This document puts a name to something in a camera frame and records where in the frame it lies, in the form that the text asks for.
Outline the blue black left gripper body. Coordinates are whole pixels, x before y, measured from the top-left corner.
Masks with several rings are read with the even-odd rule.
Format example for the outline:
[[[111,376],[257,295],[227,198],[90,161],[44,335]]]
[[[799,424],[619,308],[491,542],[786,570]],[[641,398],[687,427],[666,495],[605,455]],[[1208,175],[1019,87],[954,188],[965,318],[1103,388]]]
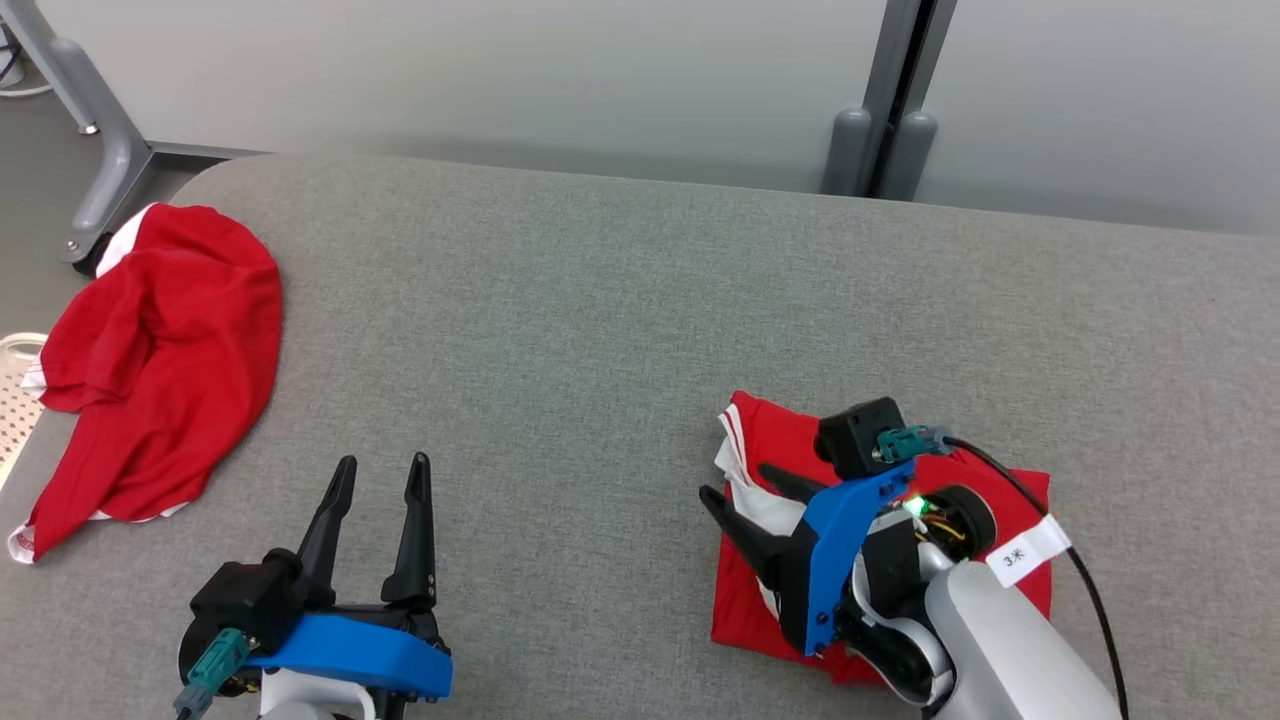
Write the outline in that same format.
[[[434,607],[369,606],[303,612],[248,609],[260,643],[261,719],[402,719],[408,705],[445,701],[453,659]]]

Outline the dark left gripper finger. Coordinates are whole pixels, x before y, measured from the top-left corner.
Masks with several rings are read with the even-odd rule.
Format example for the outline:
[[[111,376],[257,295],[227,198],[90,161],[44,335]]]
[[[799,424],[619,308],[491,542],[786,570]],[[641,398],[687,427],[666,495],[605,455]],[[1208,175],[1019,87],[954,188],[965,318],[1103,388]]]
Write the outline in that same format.
[[[435,527],[430,457],[416,452],[404,487],[404,523],[393,573],[383,582],[380,600],[399,607],[436,603]]]
[[[353,455],[342,457],[325,495],[319,503],[298,548],[302,573],[297,592],[305,607],[330,607],[337,593],[332,578],[337,560],[340,524],[349,511],[358,461]]]

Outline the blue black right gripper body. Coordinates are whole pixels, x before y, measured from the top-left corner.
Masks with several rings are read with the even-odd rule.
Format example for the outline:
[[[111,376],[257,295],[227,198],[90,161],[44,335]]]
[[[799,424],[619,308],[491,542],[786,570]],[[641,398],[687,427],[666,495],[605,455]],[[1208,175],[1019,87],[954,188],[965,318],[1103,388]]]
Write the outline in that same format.
[[[878,628],[910,618],[934,574],[995,547],[986,501],[960,484],[919,486],[920,465],[844,478],[803,505],[787,561],[794,588],[778,593],[783,637],[803,656],[838,643],[908,656],[904,630]]]

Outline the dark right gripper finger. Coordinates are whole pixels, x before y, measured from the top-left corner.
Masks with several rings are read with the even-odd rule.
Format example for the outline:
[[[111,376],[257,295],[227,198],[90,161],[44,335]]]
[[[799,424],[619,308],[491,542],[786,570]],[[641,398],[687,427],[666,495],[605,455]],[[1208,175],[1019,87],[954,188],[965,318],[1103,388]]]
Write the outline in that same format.
[[[767,480],[777,495],[805,506],[808,506],[819,493],[828,488],[828,486],[824,486],[818,480],[786,471],[785,469],[777,468],[772,464],[763,462],[758,465],[756,469],[760,477]]]
[[[754,486],[731,486],[727,492],[701,486],[698,496],[763,587],[776,593],[794,588],[787,565],[796,529],[794,501]]]

